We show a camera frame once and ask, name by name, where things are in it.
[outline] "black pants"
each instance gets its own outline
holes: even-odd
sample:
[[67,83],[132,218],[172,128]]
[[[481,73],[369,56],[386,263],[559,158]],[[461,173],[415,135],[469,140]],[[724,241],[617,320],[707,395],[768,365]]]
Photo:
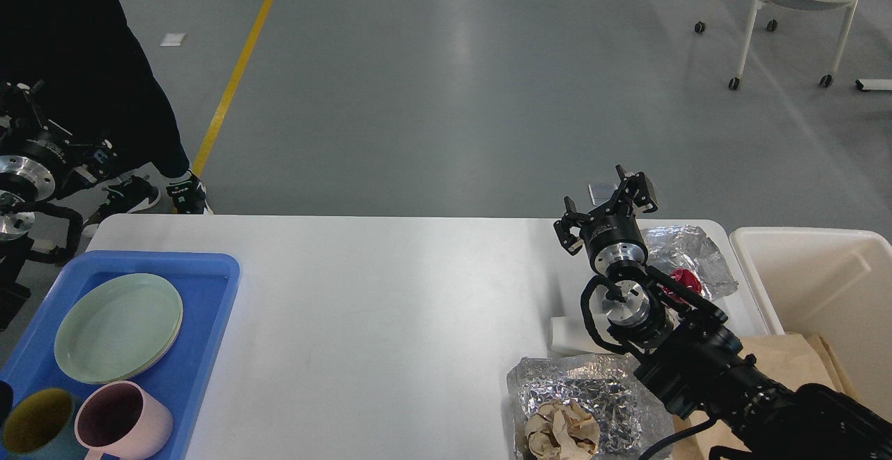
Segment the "black pants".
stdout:
[[83,139],[108,133],[114,175],[152,162],[163,176],[189,159],[167,96],[119,0],[0,0],[0,78],[45,82],[45,114]]

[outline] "blue tray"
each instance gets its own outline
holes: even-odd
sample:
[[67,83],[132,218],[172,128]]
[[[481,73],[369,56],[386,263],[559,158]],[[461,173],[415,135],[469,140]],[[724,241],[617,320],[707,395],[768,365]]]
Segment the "blue tray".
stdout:
[[[173,284],[183,299],[183,323],[169,352],[148,371],[131,378],[168,407],[173,415],[170,441],[153,460],[185,456],[201,398],[217,358],[226,321],[236,300],[239,266],[228,254],[91,251],[68,263],[47,293],[0,380],[13,387],[18,403],[47,387],[87,397],[99,385],[71,380],[56,365],[53,343],[71,307],[106,280],[128,273],[154,273]],[[0,459],[6,451],[0,448]]]

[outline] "aluminum foil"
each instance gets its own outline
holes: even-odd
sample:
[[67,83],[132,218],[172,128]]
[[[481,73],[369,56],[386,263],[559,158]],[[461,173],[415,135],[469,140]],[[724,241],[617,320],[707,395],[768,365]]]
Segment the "aluminum foil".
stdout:
[[647,264],[660,272],[687,268],[703,284],[708,300],[726,297],[737,290],[728,262],[707,232],[698,226],[654,227],[644,229]]
[[[523,358],[507,374],[515,424],[517,460],[535,460],[523,425],[544,403],[575,399],[601,428],[598,460],[637,460],[656,441],[672,434],[672,418],[633,375],[631,356],[587,354],[574,358]],[[666,448],[655,458],[666,458]]]

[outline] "red object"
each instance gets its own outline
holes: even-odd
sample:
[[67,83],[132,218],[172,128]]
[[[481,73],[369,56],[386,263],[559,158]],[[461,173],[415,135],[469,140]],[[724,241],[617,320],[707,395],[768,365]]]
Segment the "red object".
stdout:
[[[694,272],[691,272],[691,270],[685,268],[676,268],[672,271],[672,273],[669,274],[669,277],[682,286],[685,286],[685,288],[688,288],[698,295],[703,296],[703,284],[700,283],[700,279],[698,279],[697,276],[694,275]],[[669,291],[669,289],[666,289],[663,286],[660,286],[660,288],[663,288],[663,291],[665,291],[666,294],[669,295],[669,298],[672,298],[675,301],[680,301],[682,303],[688,303],[679,298],[678,295],[676,295],[672,291]]]

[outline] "robotic arm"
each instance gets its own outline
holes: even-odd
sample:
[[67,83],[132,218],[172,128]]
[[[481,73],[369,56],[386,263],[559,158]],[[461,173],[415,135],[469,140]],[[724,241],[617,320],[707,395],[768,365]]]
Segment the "robotic arm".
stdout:
[[[0,82],[0,118],[9,120],[0,127],[0,330],[31,295],[16,282],[24,263],[64,263],[79,246],[83,217],[48,201],[70,194],[66,184],[73,177],[83,178],[74,183],[80,187],[107,178],[115,156],[107,141],[83,142],[47,118],[36,102],[41,85]],[[35,213],[69,222],[64,247],[35,249],[29,237]]]
[[[724,326],[722,309],[647,265],[635,218],[656,211],[653,187],[644,172],[631,174],[620,165],[616,171],[620,184],[611,199],[579,213],[565,197],[566,212],[554,225],[570,254],[585,247],[595,272],[580,302],[586,330],[602,348],[633,355],[640,362],[635,377],[669,413],[687,418],[702,410],[709,416],[660,441],[641,460],[719,420],[752,453],[714,447],[710,460],[892,459],[892,424],[828,387],[810,383],[792,391],[771,380],[756,369],[755,356],[740,358],[742,345]],[[599,333],[592,298],[618,343]]]

